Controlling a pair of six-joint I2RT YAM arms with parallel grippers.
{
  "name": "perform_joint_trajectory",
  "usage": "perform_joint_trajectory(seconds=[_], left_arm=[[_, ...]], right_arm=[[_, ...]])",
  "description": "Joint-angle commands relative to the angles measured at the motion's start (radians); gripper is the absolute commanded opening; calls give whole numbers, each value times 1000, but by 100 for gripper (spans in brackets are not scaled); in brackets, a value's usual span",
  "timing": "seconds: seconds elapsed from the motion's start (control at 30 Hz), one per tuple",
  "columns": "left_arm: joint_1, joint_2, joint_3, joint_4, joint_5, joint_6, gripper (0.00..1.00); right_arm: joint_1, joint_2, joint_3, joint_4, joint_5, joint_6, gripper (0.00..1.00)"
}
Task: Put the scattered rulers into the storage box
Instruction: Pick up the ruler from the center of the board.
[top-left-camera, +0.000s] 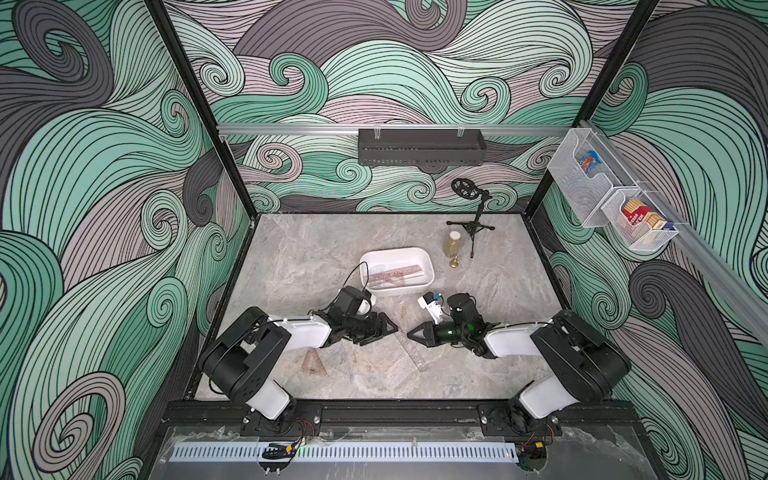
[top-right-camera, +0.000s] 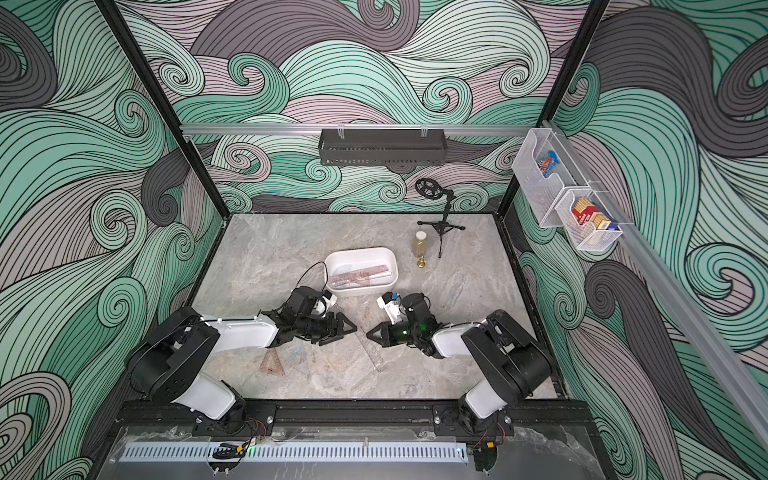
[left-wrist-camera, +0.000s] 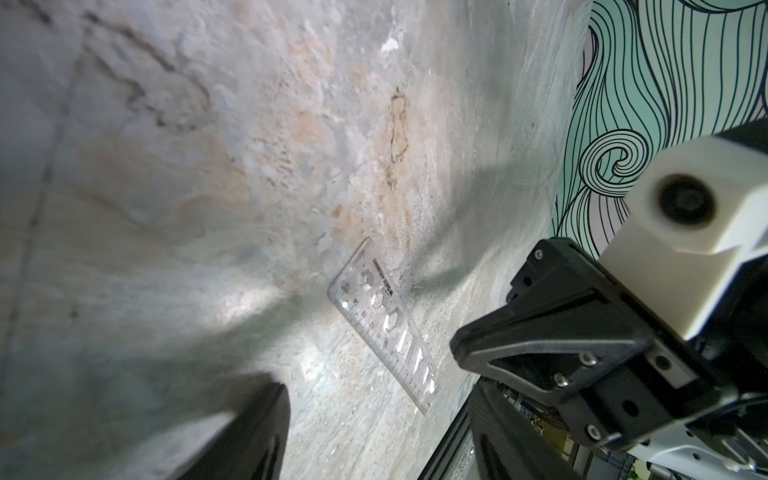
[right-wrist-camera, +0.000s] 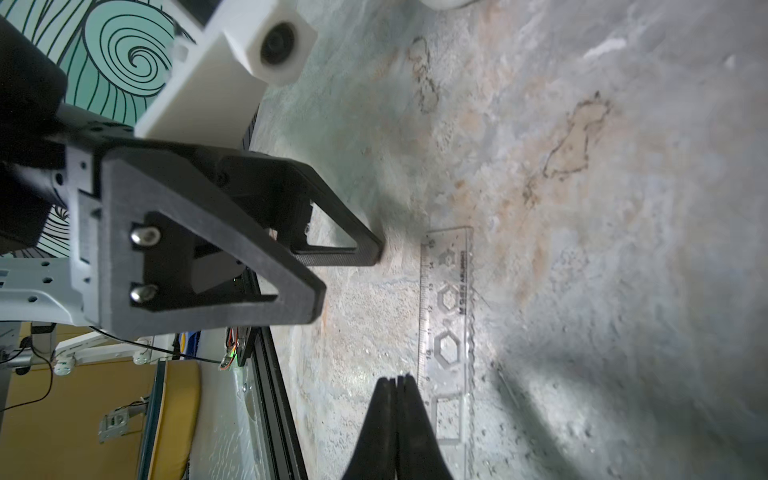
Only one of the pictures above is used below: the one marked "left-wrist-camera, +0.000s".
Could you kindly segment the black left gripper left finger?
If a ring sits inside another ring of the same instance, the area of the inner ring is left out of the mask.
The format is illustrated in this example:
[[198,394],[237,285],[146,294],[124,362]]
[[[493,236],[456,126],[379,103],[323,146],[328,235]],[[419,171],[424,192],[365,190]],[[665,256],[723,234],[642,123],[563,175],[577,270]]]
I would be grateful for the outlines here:
[[181,473],[182,479],[278,479],[287,447],[287,387],[269,382]]

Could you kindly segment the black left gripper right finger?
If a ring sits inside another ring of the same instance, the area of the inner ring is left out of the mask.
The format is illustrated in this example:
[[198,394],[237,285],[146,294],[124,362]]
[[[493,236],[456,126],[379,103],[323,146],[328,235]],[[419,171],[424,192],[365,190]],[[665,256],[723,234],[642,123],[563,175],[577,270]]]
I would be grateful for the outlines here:
[[468,398],[470,429],[482,479],[577,479],[579,476],[496,384],[480,379]]

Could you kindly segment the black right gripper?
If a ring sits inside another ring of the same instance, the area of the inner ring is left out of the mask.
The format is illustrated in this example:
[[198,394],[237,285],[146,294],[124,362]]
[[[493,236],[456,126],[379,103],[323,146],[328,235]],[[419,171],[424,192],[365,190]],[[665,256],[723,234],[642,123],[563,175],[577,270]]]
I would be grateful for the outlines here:
[[627,448],[734,399],[647,306],[573,241],[539,241],[508,305],[450,340],[459,366],[554,408],[592,445]]

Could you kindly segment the clear short straight ruler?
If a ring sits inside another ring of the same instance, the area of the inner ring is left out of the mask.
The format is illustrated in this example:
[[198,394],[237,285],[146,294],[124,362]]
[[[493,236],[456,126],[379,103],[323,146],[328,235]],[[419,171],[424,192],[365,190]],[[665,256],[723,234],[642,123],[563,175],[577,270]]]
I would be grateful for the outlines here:
[[371,238],[341,268],[327,296],[420,413],[427,414],[439,390],[437,368]]

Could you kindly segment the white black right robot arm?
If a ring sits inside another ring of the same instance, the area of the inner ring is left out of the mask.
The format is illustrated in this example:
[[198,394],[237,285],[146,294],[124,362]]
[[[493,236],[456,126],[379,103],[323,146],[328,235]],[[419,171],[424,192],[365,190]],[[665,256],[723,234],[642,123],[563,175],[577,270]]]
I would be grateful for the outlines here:
[[767,261],[739,268],[686,340],[575,242],[539,242],[506,303],[460,328],[457,364],[480,376],[470,418],[489,478],[550,476],[509,395],[579,444],[646,454],[672,475],[767,475]]

